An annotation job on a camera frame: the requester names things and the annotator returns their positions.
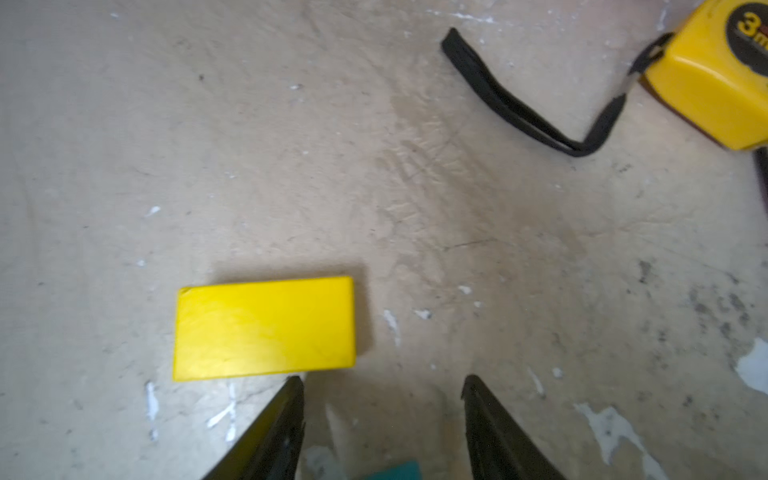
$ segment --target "tape measure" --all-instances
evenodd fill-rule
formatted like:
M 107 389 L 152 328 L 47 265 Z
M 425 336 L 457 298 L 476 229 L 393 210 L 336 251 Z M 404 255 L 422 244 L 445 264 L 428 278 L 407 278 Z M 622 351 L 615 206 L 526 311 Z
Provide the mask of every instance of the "tape measure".
M 675 32 L 661 35 L 637 56 L 581 141 L 566 137 L 502 87 L 455 28 L 442 50 L 493 111 L 572 157 L 592 154 L 605 143 L 638 79 L 719 144 L 733 150 L 768 144 L 768 3 L 704 2 Z

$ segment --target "number 3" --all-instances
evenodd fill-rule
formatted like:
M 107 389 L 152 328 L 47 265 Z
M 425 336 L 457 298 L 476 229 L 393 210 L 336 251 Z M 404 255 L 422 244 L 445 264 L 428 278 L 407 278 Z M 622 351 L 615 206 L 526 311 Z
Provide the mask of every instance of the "number 3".
M 739 30 L 741 30 L 741 33 L 745 34 L 747 37 L 751 37 L 757 33 L 757 29 L 760 28 L 761 24 L 760 17 L 752 12 L 747 12 L 744 14 L 744 21 L 739 22 L 737 26 L 739 27 Z

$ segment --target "yellow rectangular block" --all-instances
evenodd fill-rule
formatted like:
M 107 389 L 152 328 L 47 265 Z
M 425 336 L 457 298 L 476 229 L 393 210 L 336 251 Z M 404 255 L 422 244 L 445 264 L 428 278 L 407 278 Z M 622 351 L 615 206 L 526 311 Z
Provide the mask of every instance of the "yellow rectangular block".
M 174 380 L 355 365 L 352 278 L 179 290 Z

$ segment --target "scratched surface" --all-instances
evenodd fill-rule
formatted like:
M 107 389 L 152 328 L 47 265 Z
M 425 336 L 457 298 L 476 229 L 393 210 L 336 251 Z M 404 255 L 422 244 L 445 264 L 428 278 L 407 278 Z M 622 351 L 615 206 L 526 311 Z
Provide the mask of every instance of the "scratched surface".
M 768 476 L 768 396 L 734 372 L 768 335 L 749 156 L 636 88 L 606 146 L 569 160 L 439 51 L 460 28 L 577 137 L 691 8 L 3 2 L 0 478 L 201 477 L 282 377 L 235 379 L 237 417 L 207 428 L 230 389 L 171 382 L 177 289 L 337 273 L 358 366 L 307 377 L 306 446 L 351 478 L 411 458 L 467 478 L 470 372 L 568 478 L 645 468 L 627 441 L 606 465 L 574 404 L 614 407 L 668 478 Z

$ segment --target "beige surface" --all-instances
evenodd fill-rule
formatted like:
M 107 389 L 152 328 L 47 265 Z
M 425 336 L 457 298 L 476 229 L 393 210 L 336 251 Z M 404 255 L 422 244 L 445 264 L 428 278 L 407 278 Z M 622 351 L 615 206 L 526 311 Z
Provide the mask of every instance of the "beige surface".
M 470 372 L 569 478 L 642 477 L 628 443 L 603 464 L 575 402 L 615 406 L 669 478 L 768 476 L 768 396 L 733 371 L 768 312 L 749 156 L 634 89 L 569 160 L 439 51 L 460 27 L 578 136 L 663 8 L 691 5 L 3 2 L 0 478 L 202 476 L 227 384 L 171 382 L 177 289 L 328 273 L 356 277 L 361 352 L 310 375 L 306 442 L 352 477 L 417 458 L 466 478 Z M 238 432 L 279 380 L 234 382 Z

